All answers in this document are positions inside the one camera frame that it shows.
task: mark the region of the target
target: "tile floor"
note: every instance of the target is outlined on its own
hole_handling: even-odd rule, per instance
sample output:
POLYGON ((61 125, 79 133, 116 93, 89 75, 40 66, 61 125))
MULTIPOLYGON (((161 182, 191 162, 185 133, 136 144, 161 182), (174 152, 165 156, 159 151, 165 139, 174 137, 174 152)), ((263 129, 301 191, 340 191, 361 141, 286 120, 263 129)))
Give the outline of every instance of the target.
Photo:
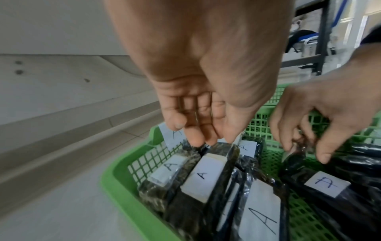
MULTIPOLYGON (((106 153, 98 151, 93 165, 84 168, 49 192, 0 219, 0 240, 19 241, 141 241, 138 231, 120 214, 100 187, 105 169, 120 155, 141 143, 152 126, 163 121, 155 116, 122 132, 132 135, 126 142, 120 133, 108 137, 106 153)), ((100 142, 91 147, 102 149, 100 142)), ((71 156, 80 162, 83 155, 71 156)))

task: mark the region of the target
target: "green plastic basket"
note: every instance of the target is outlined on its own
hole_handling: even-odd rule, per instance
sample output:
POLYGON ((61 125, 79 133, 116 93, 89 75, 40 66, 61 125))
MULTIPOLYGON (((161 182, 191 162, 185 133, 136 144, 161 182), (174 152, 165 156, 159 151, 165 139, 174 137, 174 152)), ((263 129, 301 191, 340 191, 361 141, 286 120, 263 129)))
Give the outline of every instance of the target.
POLYGON ((281 84, 277 85, 277 88, 275 89, 275 93, 273 96, 264 104, 265 106, 276 106, 279 102, 279 99, 281 98, 283 91, 285 91, 285 88, 289 84, 281 84))
MULTIPOLYGON (((262 169, 267 174, 277 178, 277 170, 281 161, 283 150, 280 144, 274 141, 268 118, 274 106, 262 107, 246 129, 247 136, 264 137, 266 149, 262 158, 262 169)), ((372 126, 352 137, 355 142, 379 141, 374 137, 380 118, 375 118, 372 126)), ((328 126, 328 120, 318 113, 310 114, 310 122, 315 132, 320 135, 328 126)), ((158 166, 167 160, 180 146, 168 151, 160 129, 156 126, 150 131, 149 139, 138 147, 119 157, 103 174, 102 186, 131 220, 131 223, 140 231, 148 241, 180 241, 181 239, 164 224, 158 216, 148 210, 138 197, 137 187, 158 166)), ((313 155, 308 158, 308 165, 314 169, 322 168, 313 155)), ((329 241, 337 240, 320 222, 317 215, 294 192, 290 200, 290 231, 292 241, 329 241)))

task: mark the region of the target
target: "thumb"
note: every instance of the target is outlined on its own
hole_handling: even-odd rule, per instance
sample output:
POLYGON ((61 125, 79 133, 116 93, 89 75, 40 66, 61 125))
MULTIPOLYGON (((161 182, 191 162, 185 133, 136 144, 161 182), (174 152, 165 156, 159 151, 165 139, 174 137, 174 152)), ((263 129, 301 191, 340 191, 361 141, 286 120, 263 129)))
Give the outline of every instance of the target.
POLYGON ((316 145, 317 159, 327 164, 332 154, 359 130, 333 121, 316 145))
POLYGON ((244 131, 257 110, 252 108, 238 108, 226 103, 226 117, 223 125, 223 137, 229 143, 244 131))

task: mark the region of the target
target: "hand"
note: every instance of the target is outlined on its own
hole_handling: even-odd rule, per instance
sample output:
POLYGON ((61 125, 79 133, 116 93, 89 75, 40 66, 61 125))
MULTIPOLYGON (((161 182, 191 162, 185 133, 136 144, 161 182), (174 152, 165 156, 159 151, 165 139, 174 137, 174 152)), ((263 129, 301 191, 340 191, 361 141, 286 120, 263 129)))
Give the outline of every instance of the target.
POLYGON ((233 142, 274 93, 292 0, 105 1, 167 126, 191 145, 233 142))
POLYGON ((381 108, 381 44, 359 47, 334 71, 285 89, 270 118, 271 133, 288 151, 298 129, 315 142, 308 113, 317 109, 330 125, 316 144, 316 157, 329 162, 332 153, 353 134, 369 126, 381 108))

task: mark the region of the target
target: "metal bar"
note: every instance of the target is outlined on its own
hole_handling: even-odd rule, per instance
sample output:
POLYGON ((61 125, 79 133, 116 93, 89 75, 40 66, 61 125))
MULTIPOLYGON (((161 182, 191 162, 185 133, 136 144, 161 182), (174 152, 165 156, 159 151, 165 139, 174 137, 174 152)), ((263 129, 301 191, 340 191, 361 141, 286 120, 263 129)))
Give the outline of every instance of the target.
POLYGON ((300 59, 295 59, 295 60, 284 61, 284 62, 282 62, 281 68, 291 67, 291 66, 299 66, 299 65, 304 65, 304 64, 313 64, 313 63, 319 62, 320 59, 321 59, 320 55, 314 55, 311 57, 305 57, 305 58, 300 58, 300 59))
POLYGON ((336 2, 334 0, 327 0, 324 3, 325 5, 323 6, 323 12, 320 19, 319 37, 316 45, 316 55, 320 55, 320 60, 318 61, 316 68, 313 69, 313 72, 316 72, 316 75, 321 75, 321 71, 323 70, 325 56, 327 54, 327 46, 332 30, 331 26, 335 14, 336 2))
POLYGON ((295 17, 323 8, 328 1, 329 0, 313 0, 302 4, 296 8, 295 17))

